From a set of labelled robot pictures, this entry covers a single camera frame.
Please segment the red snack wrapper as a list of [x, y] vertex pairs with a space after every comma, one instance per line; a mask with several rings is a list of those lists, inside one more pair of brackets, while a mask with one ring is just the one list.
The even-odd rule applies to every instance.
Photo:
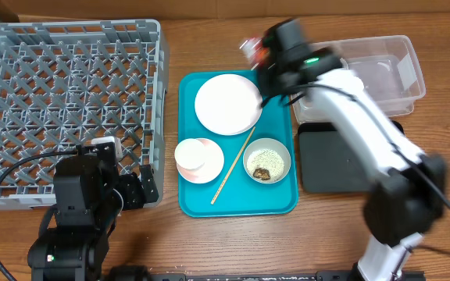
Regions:
[[264, 64], [269, 57], [269, 51], [267, 48], [263, 47], [263, 40], [261, 37], [247, 38], [241, 43], [239, 48], [248, 60], [251, 70]]

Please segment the white paper cup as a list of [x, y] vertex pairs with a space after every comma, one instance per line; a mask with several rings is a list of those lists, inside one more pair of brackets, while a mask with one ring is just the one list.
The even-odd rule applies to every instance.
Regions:
[[174, 158], [184, 169], [195, 170], [205, 162], [205, 145], [197, 139], [189, 138], [181, 141], [175, 148]]

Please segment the grey bowl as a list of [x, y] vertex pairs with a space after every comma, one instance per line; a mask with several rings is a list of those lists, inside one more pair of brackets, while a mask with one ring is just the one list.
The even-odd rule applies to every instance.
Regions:
[[278, 183], [290, 172], [291, 154], [278, 140], [259, 138], [245, 149], [243, 166], [258, 183]]

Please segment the white rice pile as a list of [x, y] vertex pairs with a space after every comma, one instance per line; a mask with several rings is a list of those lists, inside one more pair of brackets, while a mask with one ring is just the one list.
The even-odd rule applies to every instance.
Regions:
[[280, 176], [284, 171], [284, 160], [274, 150], [260, 149], [253, 151], [246, 162], [246, 169], [252, 175], [255, 169], [263, 168], [270, 171], [271, 179]]

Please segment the brown food scrap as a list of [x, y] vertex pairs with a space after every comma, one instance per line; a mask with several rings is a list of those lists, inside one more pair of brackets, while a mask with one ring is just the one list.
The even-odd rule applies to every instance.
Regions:
[[255, 169], [255, 171], [253, 172], [253, 177], [261, 181], [268, 181], [271, 179], [270, 171], [263, 168]]

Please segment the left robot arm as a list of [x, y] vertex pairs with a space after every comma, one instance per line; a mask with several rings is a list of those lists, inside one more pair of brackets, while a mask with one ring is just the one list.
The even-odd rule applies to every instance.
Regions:
[[121, 158], [119, 138], [98, 137], [55, 165], [56, 203], [27, 256], [33, 280], [100, 280], [117, 216], [158, 201], [152, 167], [121, 175]]

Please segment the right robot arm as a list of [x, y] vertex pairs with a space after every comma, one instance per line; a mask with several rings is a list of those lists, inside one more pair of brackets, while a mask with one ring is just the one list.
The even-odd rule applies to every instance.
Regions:
[[260, 44], [264, 54], [256, 61], [263, 101], [309, 97], [357, 154], [372, 186], [363, 209], [371, 237], [349, 278], [404, 280], [409, 256], [443, 215], [444, 159], [411, 142], [337, 52], [311, 47], [297, 20], [275, 24]]

